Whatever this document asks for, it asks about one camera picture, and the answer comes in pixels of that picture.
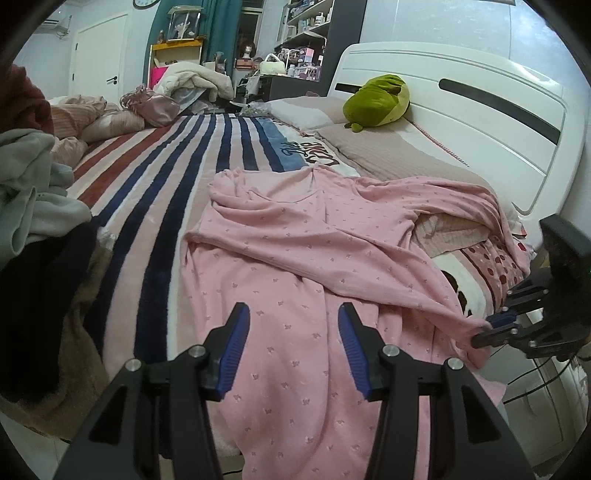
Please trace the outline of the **dark bookshelf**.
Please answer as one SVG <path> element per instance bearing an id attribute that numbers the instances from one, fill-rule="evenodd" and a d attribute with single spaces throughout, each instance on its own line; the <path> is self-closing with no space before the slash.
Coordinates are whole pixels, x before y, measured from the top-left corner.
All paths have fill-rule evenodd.
<path id="1" fill-rule="evenodd" d="M 279 60 L 259 80 L 257 97 L 263 101 L 325 96 L 342 53 L 359 42 L 367 3 L 356 1 L 290 1 L 280 23 L 280 39 L 266 60 Z"/>

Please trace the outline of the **grey-green garment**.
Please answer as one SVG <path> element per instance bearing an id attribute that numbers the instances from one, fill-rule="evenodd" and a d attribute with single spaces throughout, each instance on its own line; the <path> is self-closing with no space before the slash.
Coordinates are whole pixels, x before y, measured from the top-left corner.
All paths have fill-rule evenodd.
<path id="1" fill-rule="evenodd" d="M 30 243 L 63 237 L 91 220 L 90 209 L 70 198 L 71 167 L 53 161 L 52 135 L 34 129 L 1 134 L 1 264 Z"/>

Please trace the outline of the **pink dotted garment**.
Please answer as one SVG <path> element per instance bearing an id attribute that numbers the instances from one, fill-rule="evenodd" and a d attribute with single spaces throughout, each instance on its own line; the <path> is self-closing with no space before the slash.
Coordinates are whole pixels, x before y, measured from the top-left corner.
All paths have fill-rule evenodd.
<path id="1" fill-rule="evenodd" d="M 218 423 L 245 459 L 246 479 L 361 479 L 380 407 L 356 390 L 338 329 L 352 303 L 384 341 L 433 363 L 482 367 L 440 268 L 414 240 L 422 216 L 485 229 L 499 257 L 485 270 L 506 286 L 530 261 L 487 188 L 437 178 L 381 182 L 327 167 L 273 173 L 225 170 L 186 233 L 181 271 L 199 336 L 249 306 L 249 336 Z"/>

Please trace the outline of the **striped fleece blanket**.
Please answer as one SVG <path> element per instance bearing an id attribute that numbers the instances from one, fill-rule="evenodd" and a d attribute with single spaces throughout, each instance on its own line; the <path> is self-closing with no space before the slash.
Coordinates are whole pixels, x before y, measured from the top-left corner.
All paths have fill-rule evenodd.
<path id="1" fill-rule="evenodd" d="M 68 194 L 115 237 L 90 313 L 90 336 L 106 370 L 118 371 L 131 357 L 157 363 L 187 347 L 193 333 L 179 248 L 201 216 L 215 174 L 313 165 L 356 173 L 314 136 L 271 118 L 235 114 L 186 116 L 93 146 L 75 168 Z"/>

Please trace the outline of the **teal curtain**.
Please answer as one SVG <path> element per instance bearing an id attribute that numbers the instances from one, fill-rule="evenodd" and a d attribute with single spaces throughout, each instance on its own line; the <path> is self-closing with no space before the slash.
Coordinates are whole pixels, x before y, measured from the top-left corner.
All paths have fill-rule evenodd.
<path id="1" fill-rule="evenodd" d="M 144 54 L 143 78 L 147 81 L 150 46 L 161 30 L 168 28 L 168 11 L 177 5 L 199 6 L 202 8 L 197 26 L 197 35 L 204 37 L 204 51 L 201 60 L 208 62 L 221 53 L 225 60 L 226 72 L 230 73 L 235 61 L 236 42 L 238 42 L 239 17 L 242 14 L 242 0 L 163 0 L 158 3 L 152 21 Z"/>

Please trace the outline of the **green plush toy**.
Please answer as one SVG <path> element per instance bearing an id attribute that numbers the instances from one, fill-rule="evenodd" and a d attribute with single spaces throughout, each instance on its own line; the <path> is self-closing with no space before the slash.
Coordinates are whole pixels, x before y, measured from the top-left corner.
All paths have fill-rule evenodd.
<path id="1" fill-rule="evenodd" d="M 355 133 L 377 128 L 402 118 L 410 106 L 410 90 L 398 75 L 370 79 L 342 106 L 346 128 Z"/>

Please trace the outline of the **beige crumpled duvet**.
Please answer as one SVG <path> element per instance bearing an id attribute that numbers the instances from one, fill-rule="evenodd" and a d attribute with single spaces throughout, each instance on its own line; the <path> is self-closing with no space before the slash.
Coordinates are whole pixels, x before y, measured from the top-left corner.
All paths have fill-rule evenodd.
<path id="1" fill-rule="evenodd" d="M 90 145 L 145 128 L 141 116 L 102 96 L 63 96 L 49 103 L 55 137 L 52 160 L 71 168 L 81 161 Z"/>

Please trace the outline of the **white door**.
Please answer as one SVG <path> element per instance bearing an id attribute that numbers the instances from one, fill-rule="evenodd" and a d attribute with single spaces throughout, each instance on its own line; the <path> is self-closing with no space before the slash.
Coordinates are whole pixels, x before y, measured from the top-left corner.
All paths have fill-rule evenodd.
<path id="1" fill-rule="evenodd" d="M 103 97 L 119 103 L 127 17 L 121 13 L 77 32 L 70 63 L 70 95 Z"/>

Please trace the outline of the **beige ribbed bed cover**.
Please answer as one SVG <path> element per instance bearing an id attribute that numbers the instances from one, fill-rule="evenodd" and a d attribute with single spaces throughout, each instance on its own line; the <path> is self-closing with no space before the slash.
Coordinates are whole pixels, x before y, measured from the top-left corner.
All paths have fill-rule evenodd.
<path id="1" fill-rule="evenodd" d="M 334 97 L 301 96 L 270 101 L 266 108 L 274 119 L 325 141 L 363 176 L 382 181 L 426 176 L 492 188 L 458 155 L 405 118 L 360 133 L 349 130 L 344 104 Z"/>

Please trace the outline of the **white bed headboard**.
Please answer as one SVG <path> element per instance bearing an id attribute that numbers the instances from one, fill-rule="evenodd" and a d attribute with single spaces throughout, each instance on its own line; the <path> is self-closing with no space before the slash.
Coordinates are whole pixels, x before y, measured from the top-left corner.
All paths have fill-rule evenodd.
<path id="1" fill-rule="evenodd" d="M 346 48 L 329 94 L 348 98 L 382 74 L 407 83 L 413 122 L 506 194 L 524 220 L 562 210 L 586 134 L 572 91 L 498 55 L 394 41 Z"/>

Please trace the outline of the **cream coat pile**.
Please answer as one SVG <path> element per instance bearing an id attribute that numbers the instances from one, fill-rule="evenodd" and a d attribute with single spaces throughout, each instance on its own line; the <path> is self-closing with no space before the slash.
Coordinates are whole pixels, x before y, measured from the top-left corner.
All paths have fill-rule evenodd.
<path id="1" fill-rule="evenodd" d="M 176 90 L 181 88 L 205 89 L 208 91 L 210 102 L 214 102 L 217 98 L 235 99 L 235 88 L 228 75 L 190 61 L 169 65 L 153 90 L 171 97 Z"/>

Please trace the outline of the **black garment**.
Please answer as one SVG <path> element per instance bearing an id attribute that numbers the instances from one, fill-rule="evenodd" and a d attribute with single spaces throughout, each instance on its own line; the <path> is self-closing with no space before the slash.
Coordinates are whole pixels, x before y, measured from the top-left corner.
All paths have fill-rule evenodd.
<path id="1" fill-rule="evenodd" d="M 56 391 L 64 318 L 86 276 L 97 226 L 27 245 L 1 270 L 1 397 L 37 403 Z"/>

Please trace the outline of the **brown fuzzy garment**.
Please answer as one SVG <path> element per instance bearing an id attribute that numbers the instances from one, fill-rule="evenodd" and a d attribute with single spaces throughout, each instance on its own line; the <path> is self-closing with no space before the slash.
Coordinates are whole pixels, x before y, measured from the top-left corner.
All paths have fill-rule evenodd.
<path id="1" fill-rule="evenodd" d="M 95 248 L 86 276 L 64 318 L 57 390 L 37 403 L 1 400 L 2 413 L 37 433 L 67 441 L 73 439 L 108 385 L 105 367 L 83 320 L 98 295 L 111 257 L 111 250 Z"/>

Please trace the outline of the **dark red garment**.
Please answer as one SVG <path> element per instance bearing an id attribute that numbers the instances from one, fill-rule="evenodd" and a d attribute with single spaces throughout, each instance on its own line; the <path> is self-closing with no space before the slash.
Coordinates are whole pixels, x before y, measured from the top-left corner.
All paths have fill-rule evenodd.
<path id="1" fill-rule="evenodd" d="M 26 74 L 12 64 L 1 78 L 0 130 L 35 129 L 54 133 L 51 106 Z"/>

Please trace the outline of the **yellow shelf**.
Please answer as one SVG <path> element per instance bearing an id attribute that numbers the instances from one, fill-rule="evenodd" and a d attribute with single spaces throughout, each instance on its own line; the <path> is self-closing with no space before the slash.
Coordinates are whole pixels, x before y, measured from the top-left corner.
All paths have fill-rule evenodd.
<path id="1" fill-rule="evenodd" d="M 200 38 L 154 44 L 150 47 L 148 69 L 182 61 L 200 64 L 203 46 Z"/>

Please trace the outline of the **mauve satin pillow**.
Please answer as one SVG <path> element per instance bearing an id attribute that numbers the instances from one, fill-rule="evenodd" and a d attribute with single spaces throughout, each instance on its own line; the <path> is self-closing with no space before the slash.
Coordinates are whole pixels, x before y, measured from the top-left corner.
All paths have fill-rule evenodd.
<path id="1" fill-rule="evenodd" d="M 180 105 L 172 98 L 139 85 L 119 101 L 123 109 L 142 117 L 152 127 L 166 127 L 180 114 Z"/>

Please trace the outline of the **wall air conditioner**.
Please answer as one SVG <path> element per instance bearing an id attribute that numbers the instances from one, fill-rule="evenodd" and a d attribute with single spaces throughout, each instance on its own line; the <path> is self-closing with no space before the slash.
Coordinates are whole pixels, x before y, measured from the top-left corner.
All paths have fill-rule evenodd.
<path id="1" fill-rule="evenodd" d="M 67 12 L 57 12 L 55 16 L 48 17 L 35 30 L 36 34 L 53 34 L 58 37 L 67 36 L 73 16 Z"/>

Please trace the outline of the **white cartoon print blanket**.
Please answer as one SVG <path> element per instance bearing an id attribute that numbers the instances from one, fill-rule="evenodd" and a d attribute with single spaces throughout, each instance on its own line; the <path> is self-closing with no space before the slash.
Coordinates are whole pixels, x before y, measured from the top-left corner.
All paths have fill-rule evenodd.
<path id="1" fill-rule="evenodd" d="M 451 284 L 466 317 L 499 312 L 508 292 L 526 277 L 497 236 L 432 258 Z"/>

